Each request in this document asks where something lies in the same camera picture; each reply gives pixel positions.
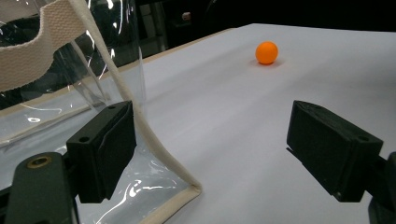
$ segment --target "transparent plastic bag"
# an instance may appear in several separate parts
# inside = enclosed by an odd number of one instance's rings
[[[110,200],[77,197],[81,223],[162,223],[200,194],[145,120],[134,1],[6,0],[0,12],[0,189],[12,188],[21,161],[64,154],[100,111],[132,101],[134,156]]]

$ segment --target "fabric strap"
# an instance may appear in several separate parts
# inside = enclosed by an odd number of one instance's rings
[[[42,77],[53,62],[53,53],[85,30],[67,0],[42,7],[35,39],[0,48],[0,91],[13,90]]]

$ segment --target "white table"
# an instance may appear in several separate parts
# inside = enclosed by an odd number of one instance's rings
[[[262,41],[276,62],[254,57]],[[144,64],[148,121],[204,192],[168,223],[369,223],[287,150],[294,100],[322,105],[396,150],[396,34],[251,24]]]

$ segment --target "orange ball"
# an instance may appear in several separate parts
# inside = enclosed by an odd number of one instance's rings
[[[277,46],[271,41],[264,41],[256,48],[256,59],[259,63],[270,64],[277,57]]]

